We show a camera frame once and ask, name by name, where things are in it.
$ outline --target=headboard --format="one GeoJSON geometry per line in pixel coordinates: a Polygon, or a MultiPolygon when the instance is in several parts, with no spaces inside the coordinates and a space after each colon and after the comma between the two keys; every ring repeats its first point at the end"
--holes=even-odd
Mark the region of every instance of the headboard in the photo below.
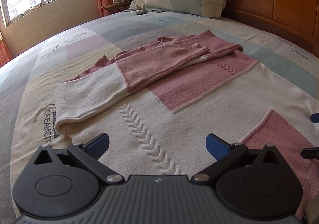
{"type": "Polygon", "coordinates": [[[227,0],[222,16],[283,37],[319,58],[319,0],[227,0]]]}

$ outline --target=bed sheet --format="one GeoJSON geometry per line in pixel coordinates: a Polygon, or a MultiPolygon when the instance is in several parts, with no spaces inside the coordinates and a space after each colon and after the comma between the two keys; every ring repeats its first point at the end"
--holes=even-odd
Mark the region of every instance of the bed sheet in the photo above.
{"type": "Polygon", "coordinates": [[[318,58],[278,36],[230,19],[173,12],[141,16],[121,12],[69,29],[0,68],[0,223],[11,223],[19,214],[11,197],[12,186],[37,147],[47,143],[64,148],[71,143],[53,127],[55,84],[78,75],[102,55],[112,57],[158,36],[199,34],[205,30],[242,45],[245,54],[319,99],[318,58]]]}

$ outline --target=silver screw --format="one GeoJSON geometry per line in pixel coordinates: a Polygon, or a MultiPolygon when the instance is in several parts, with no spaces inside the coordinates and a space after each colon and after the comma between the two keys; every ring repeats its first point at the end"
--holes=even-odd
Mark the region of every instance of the silver screw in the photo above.
{"type": "Polygon", "coordinates": [[[118,183],[118,182],[122,181],[122,176],[120,176],[118,174],[112,174],[112,175],[108,175],[106,177],[106,180],[108,180],[109,182],[112,182],[112,183],[118,183]]]}
{"type": "Polygon", "coordinates": [[[208,181],[208,179],[209,179],[209,175],[207,174],[194,175],[194,180],[198,182],[205,182],[205,181],[208,181]]]}

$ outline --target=bedspread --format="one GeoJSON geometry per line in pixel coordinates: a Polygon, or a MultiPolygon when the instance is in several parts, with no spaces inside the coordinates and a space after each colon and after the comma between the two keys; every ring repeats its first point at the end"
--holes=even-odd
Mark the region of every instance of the bedspread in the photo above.
{"type": "MultiPolygon", "coordinates": [[[[110,58],[123,50],[145,45],[158,36],[199,34],[206,30],[210,30],[223,40],[240,44],[244,54],[257,59],[260,63],[249,71],[250,77],[246,80],[247,85],[243,86],[242,82],[233,81],[227,85],[232,85],[235,92],[228,96],[223,95],[223,89],[217,89],[210,96],[207,96],[207,99],[211,100],[210,104],[205,104],[202,100],[196,102],[197,111],[188,112],[194,119],[196,130],[201,129],[206,134],[208,131],[215,131],[216,135],[226,138],[228,142],[235,142],[244,138],[251,131],[252,126],[258,125],[270,109],[269,105],[272,105],[312,145],[319,146],[316,138],[319,126],[309,120],[309,114],[319,112],[319,60],[315,56],[275,35],[229,19],[212,20],[173,12],[149,12],[141,16],[136,16],[134,12],[122,12],[57,34],[26,51],[0,69],[0,193],[2,195],[0,223],[10,223],[19,214],[11,197],[11,189],[37,147],[47,143],[55,149],[65,148],[72,142],[70,135],[60,135],[54,129],[56,112],[52,87],[55,84],[74,78],[102,55],[110,58]],[[265,74],[263,78],[258,80],[254,79],[254,72],[265,74]],[[260,81],[258,88],[268,90],[264,94],[256,92],[252,86],[249,86],[249,83],[256,84],[258,81],[260,81]],[[262,99],[267,100],[267,94],[271,94],[272,89],[270,83],[276,82],[282,84],[279,87],[279,94],[269,99],[267,106],[259,103],[256,97],[262,96],[262,99]],[[257,107],[252,108],[252,105],[239,99],[238,107],[234,108],[233,104],[229,106],[227,102],[227,99],[230,99],[229,96],[232,96],[231,99],[249,96],[257,107]],[[200,118],[203,110],[213,110],[221,115],[229,114],[229,117],[228,120],[225,120],[225,117],[208,119],[214,121],[213,125],[219,126],[209,130],[208,121],[203,121],[200,118]],[[241,116],[234,114],[234,112],[239,111],[241,116]]],[[[163,136],[168,139],[167,133],[173,133],[172,129],[174,128],[174,126],[169,125],[170,117],[174,114],[169,113],[162,119],[149,115],[147,110],[143,110],[144,105],[137,104],[141,98],[143,98],[145,105],[150,103],[154,107],[163,106],[161,103],[155,104],[157,100],[153,100],[152,93],[143,89],[129,96],[121,104],[110,108],[110,110],[114,110],[112,113],[116,111],[121,117],[113,118],[110,116],[110,122],[105,126],[105,132],[111,133],[111,143],[114,135],[120,135],[122,139],[125,138],[125,142],[136,145],[135,152],[137,153],[140,153],[139,150],[143,148],[137,146],[140,144],[138,140],[126,136],[134,137],[131,130],[127,128],[127,132],[118,133],[117,129],[112,128],[112,126],[127,124],[130,121],[128,118],[132,118],[135,113],[140,117],[139,121],[147,126],[144,131],[152,133],[153,136],[163,136]],[[152,125],[161,126],[163,132],[156,132],[158,128],[153,130],[152,125]]],[[[183,125],[183,121],[184,119],[177,118],[174,124],[183,125]]],[[[185,131],[192,128],[189,125],[183,127],[185,131]]],[[[203,133],[197,132],[195,135],[202,136],[203,133]]],[[[94,137],[95,134],[94,131],[86,133],[88,139],[94,137]]],[[[130,153],[134,153],[134,151],[125,151],[123,148],[112,149],[101,160],[105,163],[111,160],[111,155],[123,155],[121,162],[113,162],[108,165],[115,171],[123,169],[123,164],[127,164],[126,168],[134,173],[138,173],[138,171],[145,171],[147,174],[153,173],[150,169],[134,168],[134,164],[130,162],[130,153]]],[[[172,171],[173,168],[179,168],[179,170],[174,171],[176,173],[180,173],[185,168],[187,174],[190,175],[196,171],[196,167],[193,166],[210,164],[214,161],[213,158],[207,159],[207,155],[190,157],[189,151],[187,149],[181,150],[178,145],[172,144],[165,149],[167,155],[173,157],[175,162],[179,162],[179,165],[172,166],[172,171]],[[179,153],[175,156],[174,151],[177,150],[179,153]],[[185,167],[189,162],[192,162],[192,166],[185,167]]],[[[200,144],[194,141],[191,149],[195,150],[195,154],[201,155],[204,153],[205,143],[200,144]]]]}

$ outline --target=bedside table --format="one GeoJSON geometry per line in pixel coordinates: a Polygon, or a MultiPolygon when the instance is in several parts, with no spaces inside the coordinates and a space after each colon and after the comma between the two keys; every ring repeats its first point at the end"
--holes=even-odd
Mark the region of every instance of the bedside table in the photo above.
{"type": "Polygon", "coordinates": [[[108,6],[101,7],[101,8],[104,8],[105,10],[110,11],[111,14],[115,14],[115,13],[118,13],[118,12],[122,12],[123,10],[129,9],[131,3],[132,2],[126,2],[126,3],[120,3],[120,4],[112,4],[112,5],[108,5],[108,6]]]}

